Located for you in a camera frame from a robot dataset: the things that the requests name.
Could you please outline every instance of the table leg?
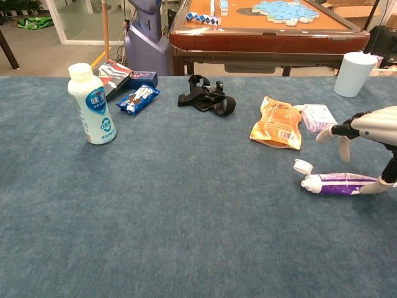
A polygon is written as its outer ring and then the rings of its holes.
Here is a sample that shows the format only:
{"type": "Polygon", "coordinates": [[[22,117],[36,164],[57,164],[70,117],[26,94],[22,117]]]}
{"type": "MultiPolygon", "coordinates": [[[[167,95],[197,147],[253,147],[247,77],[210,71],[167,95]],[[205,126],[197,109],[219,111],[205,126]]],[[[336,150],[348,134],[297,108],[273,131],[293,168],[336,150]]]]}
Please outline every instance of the table leg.
{"type": "Polygon", "coordinates": [[[19,64],[17,62],[17,60],[15,59],[14,54],[12,53],[6,38],[4,37],[4,35],[2,34],[1,30],[0,30],[0,46],[4,52],[4,54],[6,54],[7,59],[9,61],[9,63],[11,64],[12,68],[17,70],[19,69],[19,64]]]}
{"type": "Polygon", "coordinates": [[[185,63],[182,57],[173,56],[172,64],[174,67],[174,76],[185,75],[185,63]]]}
{"type": "Polygon", "coordinates": [[[194,62],[187,63],[187,74],[194,75],[194,62]]]}
{"type": "Polygon", "coordinates": [[[290,76],[291,66],[284,66],[283,68],[283,76],[290,76]]]}

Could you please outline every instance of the yellow stripe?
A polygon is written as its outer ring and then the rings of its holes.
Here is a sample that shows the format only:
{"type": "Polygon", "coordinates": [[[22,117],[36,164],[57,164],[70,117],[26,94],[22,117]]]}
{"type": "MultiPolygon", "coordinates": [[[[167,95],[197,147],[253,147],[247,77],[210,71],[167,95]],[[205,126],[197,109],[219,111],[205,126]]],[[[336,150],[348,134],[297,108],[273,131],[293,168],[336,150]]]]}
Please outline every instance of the yellow stripe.
{"type": "Polygon", "coordinates": [[[91,63],[91,68],[94,68],[96,66],[96,64],[98,64],[98,62],[101,61],[101,59],[105,56],[105,51],[102,52],[102,54],[100,54],[95,60],[94,62],[91,63]]]}

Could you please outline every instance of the green bag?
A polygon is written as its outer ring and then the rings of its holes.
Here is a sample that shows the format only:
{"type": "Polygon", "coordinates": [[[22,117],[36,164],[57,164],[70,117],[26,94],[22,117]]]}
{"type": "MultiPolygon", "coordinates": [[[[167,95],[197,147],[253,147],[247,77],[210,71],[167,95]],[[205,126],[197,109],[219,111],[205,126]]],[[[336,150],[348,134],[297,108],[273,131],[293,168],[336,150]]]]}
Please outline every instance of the green bag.
{"type": "Polygon", "coordinates": [[[51,27],[54,24],[51,17],[28,17],[27,19],[18,20],[17,23],[19,28],[29,30],[51,27]]]}

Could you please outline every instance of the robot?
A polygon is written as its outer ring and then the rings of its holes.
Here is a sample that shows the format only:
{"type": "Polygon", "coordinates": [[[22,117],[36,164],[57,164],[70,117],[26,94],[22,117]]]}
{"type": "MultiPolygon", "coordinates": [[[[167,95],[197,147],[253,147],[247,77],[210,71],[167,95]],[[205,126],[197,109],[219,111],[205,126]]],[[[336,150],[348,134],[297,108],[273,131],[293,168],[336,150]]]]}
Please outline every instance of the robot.
{"type": "Polygon", "coordinates": [[[360,188],[361,194],[383,192],[394,185],[397,181],[397,106],[358,113],[341,125],[323,130],[316,141],[324,143],[335,135],[339,136],[339,155],[345,162],[350,161],[350,142],[357,137],[381,143],[393,154],[382,176],[374,183],[360,188]]]}
{"type": "Polygon", "coordinates": [[[138,11],[125,36],[128,67],[172,76],[169,40],[161,34],[161,0],[128,0],[138,11]]]}

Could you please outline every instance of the black harness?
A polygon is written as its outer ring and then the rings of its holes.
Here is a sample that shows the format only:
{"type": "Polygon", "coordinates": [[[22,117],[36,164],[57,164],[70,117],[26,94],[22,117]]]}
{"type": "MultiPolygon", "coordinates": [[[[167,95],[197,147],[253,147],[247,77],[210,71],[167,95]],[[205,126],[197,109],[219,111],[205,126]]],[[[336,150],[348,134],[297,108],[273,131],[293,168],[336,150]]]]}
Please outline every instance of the black harness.
{"type": "Polygon", "coordinates": [[[206,77],[192,75],[189,78],[189,88],[190,94],[178,97],[178,107],[194,106],[201,112],[213,109],[218,115],[229,115],[236,107],[235,99],[224,94],[221,81],[217,81],[214,88],[206,77]],[[200,87],[197,84],[201,79],[203,84],[200,87]]]}

